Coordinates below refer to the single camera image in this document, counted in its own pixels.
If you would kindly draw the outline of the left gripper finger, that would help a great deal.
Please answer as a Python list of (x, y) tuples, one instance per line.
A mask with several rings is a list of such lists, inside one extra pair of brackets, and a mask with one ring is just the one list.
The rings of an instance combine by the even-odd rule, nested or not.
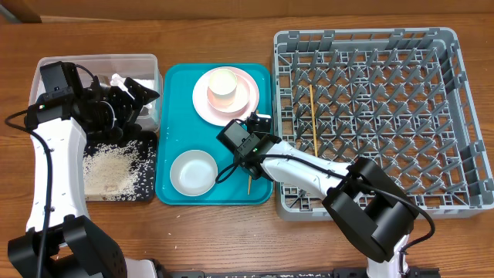
[(160, 96), (158, 92), (140, 85), (130, 77), (127, 77), (123, 84), (127, 88), (128, 93), (133, 97), (131, 102), (133, 108), (142, 108)]
[(124, 109), (124, 123), (123, 127), (128, 127), (135, 124), (137, 117), (143, 108), (142, 103), (126, 103), (123, 106)]

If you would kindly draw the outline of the white napkin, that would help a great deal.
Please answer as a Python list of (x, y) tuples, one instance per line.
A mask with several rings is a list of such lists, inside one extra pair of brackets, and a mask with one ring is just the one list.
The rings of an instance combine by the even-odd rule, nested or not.
[[(115, 73), (111, 76), (110, 85), (118, 86), (122, 91), (129, 92), (127, 86), (124, 84), (126, 77), (120, 76), (118, 73)], [(142, 80), (142, 79), (134, 79), (141, 86), (144, 86), (148, 89), (154, 89), (154, 81), (153, 80)]]

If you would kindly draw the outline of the cream paper cup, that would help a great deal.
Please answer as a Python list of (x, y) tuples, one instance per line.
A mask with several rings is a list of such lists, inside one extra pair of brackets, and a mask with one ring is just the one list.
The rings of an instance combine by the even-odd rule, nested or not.
[(230, 97), (236, 90), (237, 76), (226, 68), (215, 69), (209, 78), (208, 88), (217, 97)]

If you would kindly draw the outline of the wooden chopstick diagonal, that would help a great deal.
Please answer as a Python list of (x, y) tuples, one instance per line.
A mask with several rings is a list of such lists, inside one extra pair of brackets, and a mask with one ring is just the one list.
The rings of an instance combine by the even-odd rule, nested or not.
[(311, 113), (311, 121), (312, 121), (312, 133), (313, 133), (313, 149), (316, 157), (318, 155), (318, 147), (317, 147), (317, 133), (316, 133), (316, 118), (315, 118), (315, 110), (314, 110), (314, 99), (313, 99), (313, 86), (309, 85), (310, 90), (310, 113)]

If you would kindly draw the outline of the wooden chopstick straight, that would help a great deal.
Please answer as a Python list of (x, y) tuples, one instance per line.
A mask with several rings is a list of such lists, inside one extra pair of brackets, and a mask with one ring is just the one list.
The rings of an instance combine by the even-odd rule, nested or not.
[(252, 177), (249, 176), (249, 180), (248, 180), (248, 195), (250, 195), (251, 187), (252, 187)]

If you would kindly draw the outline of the white bowl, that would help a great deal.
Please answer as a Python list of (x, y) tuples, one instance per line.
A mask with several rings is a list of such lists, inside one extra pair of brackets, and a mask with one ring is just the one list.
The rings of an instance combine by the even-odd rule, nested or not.
[(170, 181), (182, 195), (196, 197), (211, 190), (218, 174), (215, 159), (201, 150), (186, 151), (171, 165)]

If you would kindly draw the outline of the pink small bowl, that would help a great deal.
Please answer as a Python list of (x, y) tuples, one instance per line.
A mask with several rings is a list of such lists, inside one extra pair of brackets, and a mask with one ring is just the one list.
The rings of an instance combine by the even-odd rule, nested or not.
[(208, 102), (217, 111), (233, 114), (243, 110), (249, 102), (250, 88), (247, 81), (242, 76), (237, 76), (237, 87), (233, 97), (229, 100), (222, 100), (211, 89), (208, 89)]

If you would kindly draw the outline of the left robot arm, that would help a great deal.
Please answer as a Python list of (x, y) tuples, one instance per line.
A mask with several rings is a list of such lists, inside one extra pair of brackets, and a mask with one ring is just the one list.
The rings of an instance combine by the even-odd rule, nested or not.
[(159, 94), (126, 78), (126, 90), (94, 77), (43, 78), (45, 93), (21, 112), (35, 151), (35, 192), (23, 236), (8, 242), (8, 259), (23, 277), (164, 277), (154, 259), (127, 259), (89, 217), (83, 182), (87, 140), (122, 141), (139, 127), (142, 106)]

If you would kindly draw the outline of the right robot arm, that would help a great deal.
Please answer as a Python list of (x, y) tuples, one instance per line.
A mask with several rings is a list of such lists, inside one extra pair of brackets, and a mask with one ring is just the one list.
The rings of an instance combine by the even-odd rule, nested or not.
[(225, 128), (234, 166), (254, 179), (295, 185), (319, 198), (347, 240), (368, 258), (368, 276), (408, 275), (406, 245), (418, 210), (373, 160), (324, 160), (245, 125), (234, 119)]

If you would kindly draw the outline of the grey dishwasher rack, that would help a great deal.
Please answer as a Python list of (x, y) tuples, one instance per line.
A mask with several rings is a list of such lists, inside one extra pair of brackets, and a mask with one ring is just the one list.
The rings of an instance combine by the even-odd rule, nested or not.
[(273, 40), (274, 132), (320, 158), (370, 158), (435, 219), (493, 207), (493, 174), (448, 28), (290, 30)]

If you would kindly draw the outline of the clear plastic bin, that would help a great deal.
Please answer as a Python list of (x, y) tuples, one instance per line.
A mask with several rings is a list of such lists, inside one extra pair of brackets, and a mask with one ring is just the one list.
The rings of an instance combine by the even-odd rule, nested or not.
[[(38, 67), (55, 63), (71, 62), (86, 67), (103, 82), (110, 81), (118, 73), (132, 79), (153, 80), (154, 91), (163, 93), (163, 77), (158, 69), (157, 57), (145, 54), (97, 54), (81, 56), (49, 56), (38, 62)], [(159, 97), (143, 107), (136, 123), (145, 131), (157, 133), (161, 126), (161, 107), (163, 97)]]

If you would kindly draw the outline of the pink plate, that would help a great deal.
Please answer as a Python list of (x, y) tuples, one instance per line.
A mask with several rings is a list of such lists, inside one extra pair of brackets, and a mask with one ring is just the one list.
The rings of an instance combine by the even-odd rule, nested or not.
[[(240, 112), (227, 114), (215, 110), (208, 102), (208, 82), (211, 73), (216, 69), (226, 68), (231, 70), (236, 76), (242, 76), (250, 88), (250, 98), (246, 107)], [(233, 97), (233, 94), (228, 97), (220, 97), (222, 100), (229, 100)], [(255, 112), (259, 104), (259, 88), (254, 81), (254, 79), (244, 70), (232, 67), (232, 66), (222, 66), (209, 70), (207, 73), (203, 74), (193, 89), (192, 102), (195, 111), (198, 115), (205, 121), (216, 126), (225, 126), (230, 120), (236, 118), (240, 120), (245, 120), (251, 112)]]

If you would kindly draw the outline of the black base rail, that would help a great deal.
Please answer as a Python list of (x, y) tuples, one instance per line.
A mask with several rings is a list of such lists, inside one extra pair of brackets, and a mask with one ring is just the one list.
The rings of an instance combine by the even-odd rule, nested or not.
[(205, 273), (202, 271), (171, 272), (173, 278), (367, 278), (366, 269), (339, 268), (323, 272), (278, 272), (278, 273)]

